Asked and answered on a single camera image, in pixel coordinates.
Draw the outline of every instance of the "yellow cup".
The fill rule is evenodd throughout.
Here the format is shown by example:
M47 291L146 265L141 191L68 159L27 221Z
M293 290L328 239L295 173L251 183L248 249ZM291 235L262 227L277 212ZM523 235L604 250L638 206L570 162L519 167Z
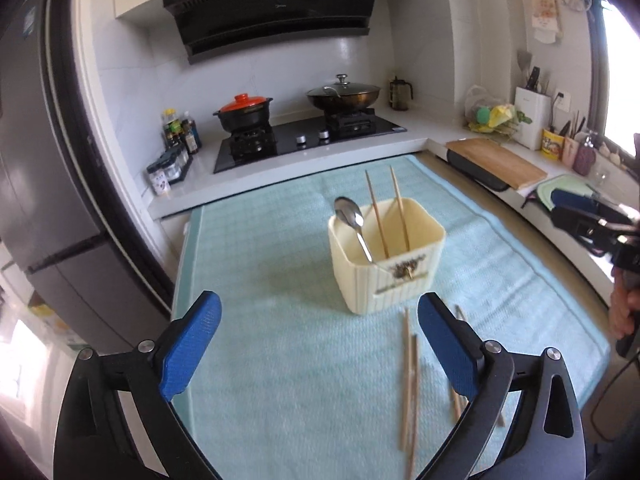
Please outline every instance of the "yellow cup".
M549 130L542 130L542 154L551 160L559 160L562 156L564 137Z

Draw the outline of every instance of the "black glass cooktop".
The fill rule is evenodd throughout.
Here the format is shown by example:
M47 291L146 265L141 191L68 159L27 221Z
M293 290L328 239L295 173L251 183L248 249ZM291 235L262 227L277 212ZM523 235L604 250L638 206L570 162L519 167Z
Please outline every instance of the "black glass cooktop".
M341 132L328 130L327 121L324 116L272 126L271 129L273 131L275 146L273 147L273 143L269 142L262 153L255 153L247 156L247 158L239 158L237 156L234 158L232 155L233 139L229 137L222 141L213 173L231 170L238 166L251 164L258 160L264 160L265 158L271 158L272 156L311 150L318 146L326 146L328 144L335 144L336 142L406 131L406 128L393 124L371 113L369 113L369 119L371 120L371 124L367 127L361 126L359 123L355 126L347 124L346 130ZM329 137L327 139L321 139L320 132L328 132Z

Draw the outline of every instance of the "sticker on refrigerator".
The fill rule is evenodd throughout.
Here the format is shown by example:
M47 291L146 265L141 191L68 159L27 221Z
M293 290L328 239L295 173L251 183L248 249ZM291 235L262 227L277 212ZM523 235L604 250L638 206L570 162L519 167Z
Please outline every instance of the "sticker on refrigerator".
M36 23L36 8L31 7L27 15L24 17L24 26L22 27L22 37L27 38L32 32Z

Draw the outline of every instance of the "gas stove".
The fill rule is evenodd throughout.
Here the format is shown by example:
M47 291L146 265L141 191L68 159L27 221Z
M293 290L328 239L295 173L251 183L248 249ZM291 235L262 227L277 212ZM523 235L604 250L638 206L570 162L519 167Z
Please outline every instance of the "gas stove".
M257 160L310 150L336 142L405 132L406 128L377 117L373 108L353 114L320 116L232 134L222 141L213 173Z

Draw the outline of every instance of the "range hood vent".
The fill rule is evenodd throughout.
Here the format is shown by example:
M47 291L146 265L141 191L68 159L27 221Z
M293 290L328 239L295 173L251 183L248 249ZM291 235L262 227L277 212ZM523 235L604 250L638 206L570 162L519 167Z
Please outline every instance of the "range hood vent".
M375 0L162 0L189 62L265 43L363 36Z

